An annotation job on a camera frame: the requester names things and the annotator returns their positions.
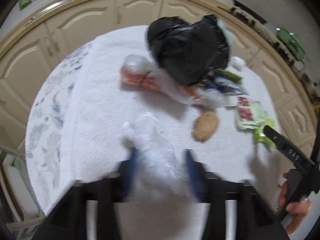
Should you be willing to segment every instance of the crumpled black bag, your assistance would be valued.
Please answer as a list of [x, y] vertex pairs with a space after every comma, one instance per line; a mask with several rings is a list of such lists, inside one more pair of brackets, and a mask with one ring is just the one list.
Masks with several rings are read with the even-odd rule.
[[228, 65], [229, 46], [215, 15], [189, 25], [179, 17], [163, 17], [148, 28], [155, 61], [181, 86], [207, 78], [211, 70]]

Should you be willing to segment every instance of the transparent plastic wrap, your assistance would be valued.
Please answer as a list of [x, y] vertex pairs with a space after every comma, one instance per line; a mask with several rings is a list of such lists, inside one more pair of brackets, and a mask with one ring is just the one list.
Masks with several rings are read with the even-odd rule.
[[168, 95], [185, 105], [201, 105], [209, 109], [228, 105], [226, 97], [214, 89], [196, 86], [179, 86], [165, 70], [148, 61], [143, 56], [129, 55], [120, 70], [121, 81], [145, 87]]
[[168, 196], [189, 196], [182, 166], [170, 142], [157, 132], [158, 119], [143, 112], [124, 123], [124, 136], [138, 149], [138, 167], [133, 197], [165, 200]]

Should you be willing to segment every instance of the white tablecloth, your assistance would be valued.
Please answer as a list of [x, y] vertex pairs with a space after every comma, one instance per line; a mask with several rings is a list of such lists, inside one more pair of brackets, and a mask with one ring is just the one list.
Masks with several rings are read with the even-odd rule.
[[[97, 180], [114, 170], [117, 162], [127, 159], [128, 150], [123, 144], [121, 127], [125, 121], [132, 120], [141, 108], [154, 113], [160, 120], [161, 136], [172, 143], [180, 161], [184, 149], [192, 149], [196, 160], [205, 163], [208, 171], [217, 172], [230, 181], [251, 179], [271, 204], [280, 171], [279, 153], [266, 150], [262, 144], [253, 144], [252, 133], [239, 132], [235, 126], [234, 110], [217, 109], [220, 126], [206, 143], [200, 143], [192, 138], [194, 120], [201, 114], [199, 108], [174, 102], [154, 91], [120, 84], [118, 73], [125, 56], [149, 56], [145, 30], [146, 26], [120, 29], [92, 42], [92, 48], [82, 61], [69, 107], [64, 111], [62, 134], [56, 135], [59, 140], [62, 135], [62, 146], [59, 148], [60, 145], [55, 144], [61, 162], [48, 163], [54, 167], [55, 173], [39, 176], [44, 162], [30, 161], [34, 157], [27, 157], [28, 170], [38, 174], [37, 177], [30, 176], [33, 186], [39, 182], [39, 177], [47, 184], [58, 184], [47, 188], [47, 191], [35, 187], [41, 207], [48, 212], [63, 187], [72, 179]], [[277, 123], [272, 101], [261, 78], [249, 68], [238, 74], [243, 76], [250, 98], [261, 101], [269, 117]], [[51, 106], [55, 107], [54, 97]], [[34, 127], [31, 125], [34, 109], [28, 127]], [[32, 144], [27, 140], [26, 150], [32, 153]], [[42, 158], [48, 158], [45, 156], [47, 154], [43, 151]], [[198, 239], [205, 219], [203, 204], [181, 198], [167, 200], [160, 206], [126, 203], [119, 208], [124, 234], [129, 239], [150, 239], [155, 234], [157, 239]], [[160, 217], [167, 220], [158, 224]]]

